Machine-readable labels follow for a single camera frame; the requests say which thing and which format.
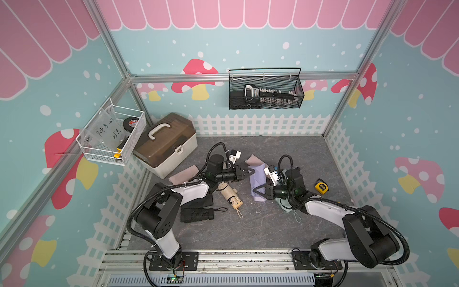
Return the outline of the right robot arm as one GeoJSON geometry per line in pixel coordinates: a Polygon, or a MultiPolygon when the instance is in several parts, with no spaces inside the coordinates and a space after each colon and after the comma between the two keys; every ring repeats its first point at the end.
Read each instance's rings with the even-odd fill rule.
{"type": "Polygon", "coordinates": [[[401,265],[410,257],[410,247],[401,232],[382,219],[375,208],[352,207],[308,191],[298,168],[282,172],[274,166],[264,169],[268,179],[253,193],[266,200],[288,203],[288,209],[329,221],[344,230],[341,239],[325,238],[308,253],[315,269],[336,261],[359,263],[369,269],[377,265],[401,265]]]}

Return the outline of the purple sleeved umbrella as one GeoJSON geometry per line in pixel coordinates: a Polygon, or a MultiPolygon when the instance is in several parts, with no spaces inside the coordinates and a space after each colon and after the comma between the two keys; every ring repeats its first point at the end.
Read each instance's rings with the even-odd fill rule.
{"type": "Polygon", "coordinates": [[[263,198],[261,196],[258,196],[253,192],[253,189],[255,187],[258,187],[260,185],[264,185],[267,182],[266,175],[265,175],[265,172],[264,172],[265,167],[263,167],[263,166],[258,166],[258,167],[250,166],[250,168],[255,170],[255,174],[250,176],[250,178],[249,178],[250,183],[251,183],[251,195],[253,196],[254,201],[256,201],[256,202],[265,202],[266,201],[265,198],[263,198]]]}

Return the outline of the light pink umbrella sleeve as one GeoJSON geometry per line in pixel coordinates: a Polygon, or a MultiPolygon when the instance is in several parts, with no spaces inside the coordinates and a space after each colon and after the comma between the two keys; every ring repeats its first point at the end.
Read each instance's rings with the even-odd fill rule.
{"type": "Polygon", "coordinates": [[[199,169],[196,165],[190,166],[187,169],[171,176],[169,178],[169,182],[172,185],[183,184],[185,182],[190,181],[193,177],[195,177],[196,174],[198,174],[198,171],[199,169]]]}

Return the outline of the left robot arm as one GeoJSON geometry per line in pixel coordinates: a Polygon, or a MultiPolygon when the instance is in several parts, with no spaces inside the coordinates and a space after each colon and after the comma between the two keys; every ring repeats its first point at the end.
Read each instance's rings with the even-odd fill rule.
{"type": "Polygon", "coordinates": [[[203,168],[191,179],[171,186],[154,185],[145,200],[131,211],[126,228],[131,235],[153,245],[163,267],[177,269],[184,256],[172,227],[180,207],[212,194],[221,183],[242,181],[253,174],[255,171],[248,165],[235,163],[231,151],[208,155],[203,168]]]}

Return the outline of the beige umbrella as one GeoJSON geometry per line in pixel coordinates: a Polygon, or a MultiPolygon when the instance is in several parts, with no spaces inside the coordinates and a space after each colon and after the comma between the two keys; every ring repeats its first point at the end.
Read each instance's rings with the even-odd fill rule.
{"type": "Polygon", "coordinates": [[[239,195],[237,194],[237,190],[232,188],[228,182],[222,182],[218,185],[217,190],[223,195],[225,200],[232,206],[232,208],[236,211],[239,218],[243,218],[242,213],[240,212],[240,208],[243,205],[242,200],[240,199],[239,195]]]}

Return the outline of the black umbrella sleeve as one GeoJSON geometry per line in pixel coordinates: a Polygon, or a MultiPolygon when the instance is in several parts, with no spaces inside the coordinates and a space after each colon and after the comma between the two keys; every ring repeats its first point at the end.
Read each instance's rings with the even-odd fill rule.
{"type": "Polygon", "coordinates": [[[182,209],[207,208],[213,206],[213,195],[207,194],[205,197],[194,199],[181,205],[182,209]]]}

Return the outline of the mint sleeved umbrella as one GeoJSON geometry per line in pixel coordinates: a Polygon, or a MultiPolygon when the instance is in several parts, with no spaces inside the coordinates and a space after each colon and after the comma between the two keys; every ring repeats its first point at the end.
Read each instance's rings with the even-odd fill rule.
{"type": "Polygon", "coordinates": [[[287,199],[275,199],[275,201],[278,203],[278,205],[281,207],[281,209],[284,211],[286,214],[292,214],[295,218],[295,221],[298,223],[302,222],[301,217],[299,214],[293,209],[291,204],[288,202],[287,199]]]}

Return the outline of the black umbrella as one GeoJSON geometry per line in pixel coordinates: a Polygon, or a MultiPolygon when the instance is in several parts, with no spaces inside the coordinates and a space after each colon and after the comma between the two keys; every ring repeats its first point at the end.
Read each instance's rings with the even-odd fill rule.
{"type": "Polygon", "coordinates": [[[212,208],[187,208],[180,211],[180,221],[182,223],[192,223],[207,220],[214,220],[216,212],[227,212],[225,207],[212,209],[212,208]]]}

